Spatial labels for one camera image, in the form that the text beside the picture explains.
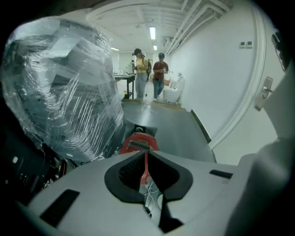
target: plastic-wrapped object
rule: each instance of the plastic-wrapped object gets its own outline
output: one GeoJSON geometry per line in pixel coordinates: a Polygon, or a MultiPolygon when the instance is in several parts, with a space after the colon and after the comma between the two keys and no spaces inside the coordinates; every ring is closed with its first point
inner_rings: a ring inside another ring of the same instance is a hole
{"type": "Polygon", "coordinates": [[[110,42],[97,29],[60,18],[19,26],[6,43],[1,80],[7,105],[41,149],[89,162],[123,121],[110,42]]]}

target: ceiling light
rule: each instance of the ceiling light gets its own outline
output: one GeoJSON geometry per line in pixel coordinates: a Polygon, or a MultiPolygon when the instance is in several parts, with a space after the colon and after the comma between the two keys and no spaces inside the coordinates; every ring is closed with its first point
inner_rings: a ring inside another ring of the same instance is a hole
{"type": "Polygon", "coordinates": [[[156,39],[156,28],[149,27],[149,32],[151,32],[151,39],[156,39]]]}

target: table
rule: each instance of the table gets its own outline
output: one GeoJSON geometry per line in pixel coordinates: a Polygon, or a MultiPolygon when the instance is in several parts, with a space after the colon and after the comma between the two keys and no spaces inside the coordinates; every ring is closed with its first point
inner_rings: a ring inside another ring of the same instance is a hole
{"type": "Polygon", "coordinates": [[[134,100],[134,81],[135,75],[115,75],[116,82],[120,80],[126,80],[127,82],[127,94],[125,94],[124,98],[129,99],[132,95],[132,100],[134,100]],[[132,92],[129,92],[129,84],[132,82],[132,92]]]}

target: woman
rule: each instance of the woman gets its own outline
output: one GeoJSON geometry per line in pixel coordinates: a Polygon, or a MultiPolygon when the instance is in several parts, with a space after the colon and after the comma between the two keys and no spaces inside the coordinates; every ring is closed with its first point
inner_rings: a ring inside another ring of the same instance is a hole
{"type": "Polygon", "coordinates": [[[148,80],[148,59],[145,58],[145,56],[142,54],[142,51],[139,48],[135,49],[132,55],[136,56],[136,95],[137,99],[142,101],[145,86],[148,80]]]}

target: jeans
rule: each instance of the jeans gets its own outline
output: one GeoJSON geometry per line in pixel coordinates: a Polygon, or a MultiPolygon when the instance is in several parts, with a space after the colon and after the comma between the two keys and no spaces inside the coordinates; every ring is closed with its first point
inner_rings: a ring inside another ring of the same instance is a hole
{"type": "Polygon", "coordinates": [[[146,88],[146,83],[148,79],[147,73],[137,73],[135,80],[135,90],[137,99],[143,100],[144,90],[146,88]]]}
{"type": "Polygon", "coordinates": [[[153,97],[157,98],[161,93],[164,88],[164,79],[159,79],[156,81],[153,79],[153,97]]]}

